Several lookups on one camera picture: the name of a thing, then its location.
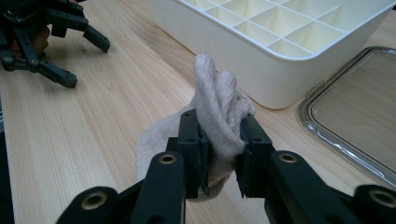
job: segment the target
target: knit cotton glove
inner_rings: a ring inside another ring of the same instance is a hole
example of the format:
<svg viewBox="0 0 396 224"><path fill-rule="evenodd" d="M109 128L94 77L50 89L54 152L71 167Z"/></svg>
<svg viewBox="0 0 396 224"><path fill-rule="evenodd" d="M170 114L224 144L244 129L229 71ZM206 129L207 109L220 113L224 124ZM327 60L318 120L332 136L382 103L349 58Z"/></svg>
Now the knit cotton glove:
<svg viewBox="0 0 396 224"><path fill-rule="evenodd" d="M245 146L240 138L241 120L256 111L248 96L236 86L235 76L227 71L217 73L207 54L196 56L194 73L197 88L190 104L158 121L139 137L136 164L137 178L141 180L152 157L165 151L169 137L177 137L180 116L195 108L201 128L213 148L213 152L208 154L211 156L208 158L209 196L200 192L195 200L199 202L219 195L236 168L235 157L243 152Z"/></svg>

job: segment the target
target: container lid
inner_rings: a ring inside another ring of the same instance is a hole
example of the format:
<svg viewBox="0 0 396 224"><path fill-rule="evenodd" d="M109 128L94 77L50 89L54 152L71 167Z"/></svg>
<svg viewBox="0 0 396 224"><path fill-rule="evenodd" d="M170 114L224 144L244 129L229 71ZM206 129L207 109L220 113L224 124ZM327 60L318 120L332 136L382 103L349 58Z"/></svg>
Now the container lid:
<svg viewBox="0 0 396 224"><path fill-rule="evenodd" d="M305 128L396 189L396 49L370 47L300 105Z"/></svg>

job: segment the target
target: bolt hole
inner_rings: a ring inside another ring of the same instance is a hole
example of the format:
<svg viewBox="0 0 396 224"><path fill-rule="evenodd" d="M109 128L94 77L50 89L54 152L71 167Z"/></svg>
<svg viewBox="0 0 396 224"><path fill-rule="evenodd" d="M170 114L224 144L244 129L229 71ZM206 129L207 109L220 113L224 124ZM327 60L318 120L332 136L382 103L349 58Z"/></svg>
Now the bolt hole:
<svg viewBox="0 0 396 224"><path fill-rule="evenodd" d="M372 189L369 191L370 197L379 204L389 208L396 208L396 197L385 191L379 189Z"/></svg>
<svg viewBox="0 0 396 224"><path fill-rule="evenodd" d="M297 158L295 158L293 155L290 155L290 154L282 154L282 155L279 156L279 158L283 162L288 162L288 163L297 162Z"/></svg>
<svg viewBox="0 0 396 224"><path fill-rule="evenodd" d="M90 193L81 202L81 207L84 210L92 210L102 206L107 200L107 195L102 191Z"/></svg>
<svg viewBox="0 0 396 224"><path fill-rule="evenodd" d="M160 163L162 164L170 164L176 161L176 157L172 155L164 155L160 157Z"/></svg>

